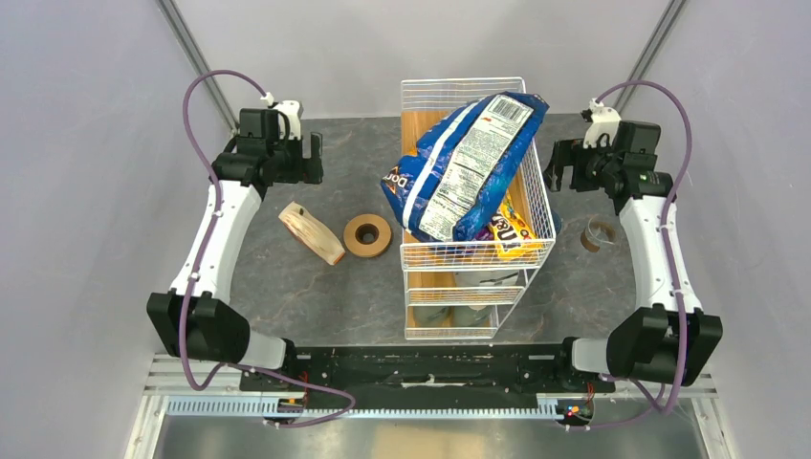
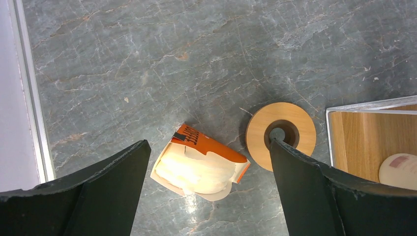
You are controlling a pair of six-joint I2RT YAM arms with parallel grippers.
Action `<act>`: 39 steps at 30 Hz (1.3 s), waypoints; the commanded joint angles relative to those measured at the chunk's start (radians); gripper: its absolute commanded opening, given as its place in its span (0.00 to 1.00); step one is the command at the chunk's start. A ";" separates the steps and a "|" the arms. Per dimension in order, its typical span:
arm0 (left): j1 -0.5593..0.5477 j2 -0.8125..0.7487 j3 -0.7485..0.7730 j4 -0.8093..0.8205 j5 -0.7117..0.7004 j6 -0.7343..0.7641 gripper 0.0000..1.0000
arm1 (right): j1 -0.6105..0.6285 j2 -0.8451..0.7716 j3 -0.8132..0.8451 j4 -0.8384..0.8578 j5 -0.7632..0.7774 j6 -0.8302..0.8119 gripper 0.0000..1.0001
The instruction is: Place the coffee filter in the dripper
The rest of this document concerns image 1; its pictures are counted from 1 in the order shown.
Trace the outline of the glass carafe with brown band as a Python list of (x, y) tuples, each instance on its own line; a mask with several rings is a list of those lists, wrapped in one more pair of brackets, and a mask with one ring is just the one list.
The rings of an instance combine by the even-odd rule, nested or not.
[(589, 252), (598, 252), (603, 247), (614, 246), (617, 232), (608, 223), (590, 219), (581, 232), (581, 245)]

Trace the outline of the white wire shelf rack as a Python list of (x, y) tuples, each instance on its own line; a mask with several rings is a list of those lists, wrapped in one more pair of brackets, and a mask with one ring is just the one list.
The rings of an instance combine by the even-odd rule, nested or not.
[[(467, 101), (525, 89), (520, 76), (405, 79), (402, 149), (414, 147), (432, 125)], [(493, 339), (528, 292), (559, 233), (536, 146), (528, 149), (509, 192), (514, 210), (535, 235), (524, 243), (529, 252), (516, 258), (499, 257), (495, 240), (420, 243), (403, 235), (407, 340)]]

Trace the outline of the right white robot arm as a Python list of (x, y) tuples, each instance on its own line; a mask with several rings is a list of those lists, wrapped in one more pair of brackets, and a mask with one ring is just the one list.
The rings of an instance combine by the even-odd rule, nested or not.
[(692, 290), (676, 231), (674, 181), (656, 170), (659, 125), (620, 121), (615, 133), (555, 142), (544, 181), (557, 191), (566, 167), (570, 188), (603, 190), (631, 252), (636, 309), (607, 339), (566, 339), (552, 365), (554, 383), (578, 390), (591, 373), (690, 386), (723, 336), (720, 317), (704, 312)]

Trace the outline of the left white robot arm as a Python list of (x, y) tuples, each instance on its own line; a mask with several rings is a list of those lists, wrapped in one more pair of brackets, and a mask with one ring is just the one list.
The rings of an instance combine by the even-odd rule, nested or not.
[(269, 187), (318, 185), (323, 177), (322, 136), (301, 134), (301, 104), (275, 102), (243, 109), (240, 131), (211, 165), (204, 217), (182, 269), (165, 293), (150, 295), (146, 311), (167, 353), (191, 360), (264, 367), (277, 390), (294, 387), (300, 366), (288, 358), (287, 339), (252, 330), (230, 306), (235, 264), (247, 229)]

